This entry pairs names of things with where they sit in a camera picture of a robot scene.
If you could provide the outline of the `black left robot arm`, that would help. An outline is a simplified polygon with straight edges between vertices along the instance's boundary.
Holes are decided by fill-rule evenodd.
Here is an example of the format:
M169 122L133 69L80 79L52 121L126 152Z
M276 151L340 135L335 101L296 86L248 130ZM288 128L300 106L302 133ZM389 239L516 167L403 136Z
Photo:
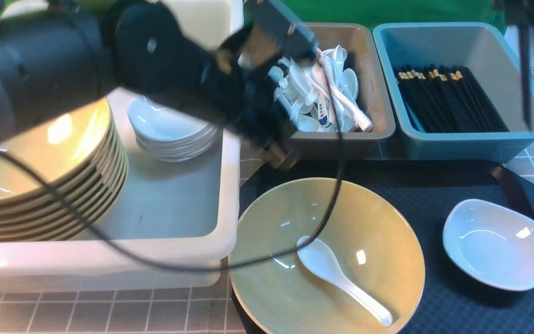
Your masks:
M121 87L291 167L295 127L268 72L282 57L314 64L318 38L279 0L243 7L251 21L212 50L185 36L159 0L51 0L44 11L0 19L0 142Z

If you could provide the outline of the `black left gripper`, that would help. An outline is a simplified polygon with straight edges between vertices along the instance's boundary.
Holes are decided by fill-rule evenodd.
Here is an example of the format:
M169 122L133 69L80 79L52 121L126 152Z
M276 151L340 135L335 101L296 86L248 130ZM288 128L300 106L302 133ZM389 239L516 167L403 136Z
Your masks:
M270 69L282 58L312 66L318 38L281 0L245 0L250 21L215 50L218 65L235 81L230 102L235 113L226 126L248 140L264 161L289 169L297 160L291 137L297 129L275 96Z

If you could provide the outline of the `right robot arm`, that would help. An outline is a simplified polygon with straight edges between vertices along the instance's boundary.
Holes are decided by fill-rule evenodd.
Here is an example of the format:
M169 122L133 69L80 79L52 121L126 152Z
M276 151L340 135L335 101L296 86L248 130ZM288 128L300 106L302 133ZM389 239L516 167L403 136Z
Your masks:
M522 116L527 129L532 131L530 28L534 27L534 0L494 0L492 5L504 13L507 25L514 25L518 30Z

